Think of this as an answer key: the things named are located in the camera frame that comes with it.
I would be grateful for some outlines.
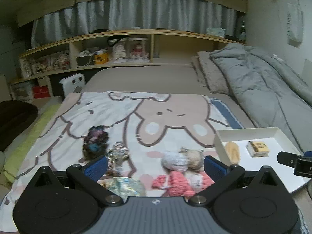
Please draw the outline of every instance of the clear container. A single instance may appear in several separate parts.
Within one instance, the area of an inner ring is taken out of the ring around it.
[[[15,85],[12,85],[12,91],[13,95],[15,96],[16,100],[31,100],[34,98],[34,94],[32,91],[32,88],[35,86],[35,84],[30,80],[23,83],[18,83]]]
[[[116,40],[109,40],[109,44],[114,44]],[[129,61],[127,51],[127,39],[121,39],[111,48],[110,60],[115,63]]]
[[[31,67],[29,65],[29,62],[27,61],[26,58],[22,59],[21,71],[22,71],[24,79],[29,78],[29,77],[32,76],[32,69],[31,69]]]
[[[149,58],[148,38],[129,39],[129,57],[131,60],[145,61]]]

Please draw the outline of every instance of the bunny face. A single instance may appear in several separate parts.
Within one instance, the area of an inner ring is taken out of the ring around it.
[[[140,144],[150,147],[166,134],[167,129],[184,129],[199,145],[212,148],[215,131],[208,122],[210,105],[200,95],[174,94],[164,101],[145,99],[136,114],[142,119],[137,127]]]

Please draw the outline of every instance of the figurine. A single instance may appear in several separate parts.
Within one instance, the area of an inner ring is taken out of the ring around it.
[[[131,52],[132,59],[142,59],[143,58],[143,48],[140,44],[136,45]]]
[[[58,59],[53,62],[53,67],[54,67],[54,69],[59,69],[60,68],[60,66],[58,64]]]
[[[40,67],[41,67],[41,70],[42,70],[43,72],[46,71],[46,63],[45,63],[45,62],[41,63]]]
[[[53,65],[51,64],[51,65],[47,66],[46,70],[47,71],[53,70]]]
[[[66,70],[66,55],[65,54],[60,55],[59,66],[62,70]]]
[[[36,71],[37,71],[37,74],[43,72],[40,62],[36,63]]]
[[[37,63],[34,61],[32,62],[32,73],[35,75],[37,74]]]
[[[122,44],[119,44],[114,49],[114,59],[118,60],[119,58],[127,59],[127,54]]]

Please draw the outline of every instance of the black cushion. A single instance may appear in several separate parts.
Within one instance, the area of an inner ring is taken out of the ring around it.
[[[0,151],[7,146],[38,117],[36,106],[9,100],[0,103]]]

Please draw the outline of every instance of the blue gripper pad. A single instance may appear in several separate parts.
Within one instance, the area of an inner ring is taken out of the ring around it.
[[[105,156],[100,156],[83,167],[83,173],[97,182],[107,171],[108,163]]]
[[[305,157],[312,157],[312,151],[306,151],[305,152]]]
[[[205,173],[214,181],[221,179],[228,173],[228,166],[216,160],[212,156],[206,156],[204,159]]]

